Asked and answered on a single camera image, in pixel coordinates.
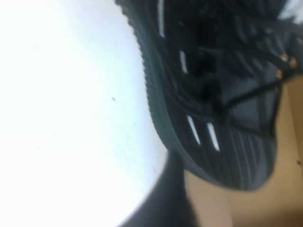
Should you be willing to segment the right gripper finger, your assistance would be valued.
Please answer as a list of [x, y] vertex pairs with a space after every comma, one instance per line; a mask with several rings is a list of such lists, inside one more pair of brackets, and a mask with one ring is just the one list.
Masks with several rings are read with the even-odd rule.
[[164, 170], [144, 203], [121, 226], [188, 227], [189, 203], [180, 156], [170, 151]]

